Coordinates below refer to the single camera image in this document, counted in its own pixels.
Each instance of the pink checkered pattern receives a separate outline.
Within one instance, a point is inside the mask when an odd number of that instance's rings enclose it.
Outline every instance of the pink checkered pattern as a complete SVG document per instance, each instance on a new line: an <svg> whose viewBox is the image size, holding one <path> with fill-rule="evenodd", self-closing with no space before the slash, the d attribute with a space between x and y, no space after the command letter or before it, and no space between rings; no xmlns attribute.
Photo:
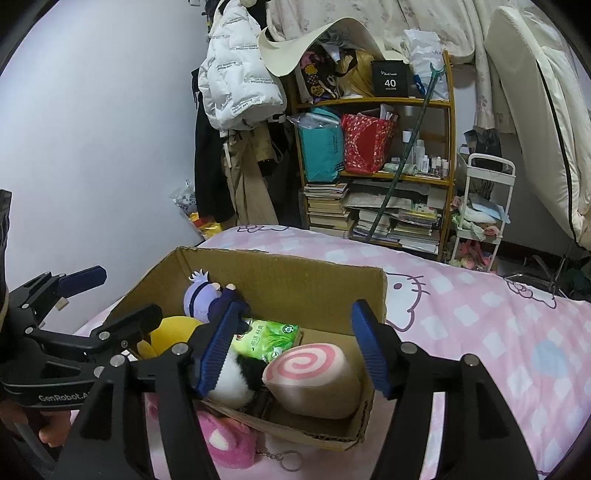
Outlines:
<svg viewBox="0 0 591 480"><path fill-rule="evenodd" d="M237 227L202 247L254 249L383 269L388 274L387 318L400 337L435 356L480 357L521 426L540 473L556 466L590 414L591 306L586 302L553 297L493 274L285 226ZM340 478L369 478L392 412L379 397L366 443L336 454L341 457L332 466L334 453L315 453L317 473L325 467L335 473L342 467ZM436 395L421 478L435 475L442 425L443 397ZM367 465L363 472L343 457L353 461L361 454ZM282 478L279 470L273 474Z"/></svg>

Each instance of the yellow plush toy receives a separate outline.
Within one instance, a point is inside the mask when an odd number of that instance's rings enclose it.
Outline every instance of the yellow plush toy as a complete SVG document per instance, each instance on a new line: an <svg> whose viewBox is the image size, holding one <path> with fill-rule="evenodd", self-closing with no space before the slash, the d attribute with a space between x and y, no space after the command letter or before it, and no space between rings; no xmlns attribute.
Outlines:
<svg viewBox="0 0 591 480"><path fill-rule="evenodd" d="M203 325L191 317L167 317L162 319L160 326L150 333L150 343L142 340L137 344L141 358L154 358L168 350L175 343L186 342L195 328Z"/></svg>

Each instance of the white wall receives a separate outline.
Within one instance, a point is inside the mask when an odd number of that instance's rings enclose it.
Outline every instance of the white wall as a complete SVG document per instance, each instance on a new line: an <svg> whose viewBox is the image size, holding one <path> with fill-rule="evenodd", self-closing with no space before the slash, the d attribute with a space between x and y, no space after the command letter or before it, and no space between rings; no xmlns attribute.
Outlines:
<svg viewBox="0 0 591 480"><path fill-rule="evenodd" d="M168 195L193 177L191 74L206 54L186 0L60 0L0 77L0 187L12 190L7 276L100 264L107 283L52 329L73 331L199 236Z"/></svg>
<svg viewBox="0 0 591 480"><path fill-rule="evenodd" d="M466 142L464 132L474 125L476 111L476 72L472 66L454 68L453 81L456 102L456 144ZM530 189L525 178L521 147L516 135L501 134L503 157L515 164L516 179L509 209L511 224L505 227L504 240L535 248L543 252L563 255L569 247L570 238ZM506 203L503 186L495 187L493 199Z"/></svg>

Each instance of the white rolling cart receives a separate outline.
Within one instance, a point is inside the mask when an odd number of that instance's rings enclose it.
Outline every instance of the white rolling cart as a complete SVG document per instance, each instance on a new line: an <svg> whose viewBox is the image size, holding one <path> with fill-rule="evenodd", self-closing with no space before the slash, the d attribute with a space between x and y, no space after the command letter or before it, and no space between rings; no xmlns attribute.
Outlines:
<svg viewBox="0 0 591 480"><path fill-rule="evenodd" d="M461 161L464 161L464 159L461 155L458 155L457 158L458 158L458 161L460 161L460 159L461 159ZM478 159L482 158L484 160L494 160L494 161L503 163L505 165L509 165L512 168L512 174L487 170L486 168L474 167L474 166L472 166L472 163L475 158L478 158ZM499 249L499 245L501 244L501 241L503 240L503 231L505 230L505 220L507 219L507 216L509 215L509 206L511 204L511 197L513 195L513 186L515 185L515 165L513 164L513 162L510 162L509 160L505 160L504 158L501 158L501 157L494 157L492 155L485 155L482 153L473 153L472 155L470 155L468 157L468 162L467 162L467 165L465 165L465 166L466 166L466 189L464 190L465 198L468 196L468 192L470 192L470 179L489 180L494 183L502 183L504 185L509 186L509 195L507 195L507 203L505 206L505 216L502 220L501 227L499 228L500 233L496 238L486 237L485 240L479 240L474 232L472 232L470 230L464 230L459 227L456 228L456 243L453 247L452 259L456 258L457 246L460 243L460 238L467 239L467 240L477 240L477 241L481 241L481 242L484 242L487 244L493 244L495 246L495 250L491 256L491 261L489 262L488 267L486 269L487 272L490 272L492 264L493 264L495 257L496 257L496 253ZM462 225L464 223L464 215L466 213L466 205L467 205L467 201L464 201L463 206L462 206L462 217L460 220L460 225Z"/></svg>

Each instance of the white curtain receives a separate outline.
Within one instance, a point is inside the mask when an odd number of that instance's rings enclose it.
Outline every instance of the white curtain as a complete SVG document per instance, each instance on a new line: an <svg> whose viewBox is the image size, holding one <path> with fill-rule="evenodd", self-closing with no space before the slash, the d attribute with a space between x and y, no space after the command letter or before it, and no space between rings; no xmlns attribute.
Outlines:
<svg viewBox="0 0 591 480"><path fill-rule="evenodd" d="M475 125L515 133L501 81L484 48L484 39L497 7L516 0L272 0L269 30L276 41L299 38L341 17L359 20L386 48L404 54L403 31L436 32L454 64L476 67ZM521 8L533 7L517 0Z"/></svg>

